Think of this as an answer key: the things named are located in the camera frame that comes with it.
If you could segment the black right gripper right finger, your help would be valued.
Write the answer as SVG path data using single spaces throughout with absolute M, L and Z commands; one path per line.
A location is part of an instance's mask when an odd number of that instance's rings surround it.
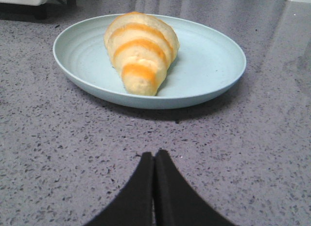
M 158 226 L 233 225 L 196 193 L 165 150 L 155 156 L 154 203 Z

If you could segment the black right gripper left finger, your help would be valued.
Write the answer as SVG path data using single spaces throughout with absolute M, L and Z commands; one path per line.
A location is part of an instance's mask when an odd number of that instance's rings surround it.
M 151 226 L 154 160 L 143 153 L 140 162 L 116 198 L 87 226 Z

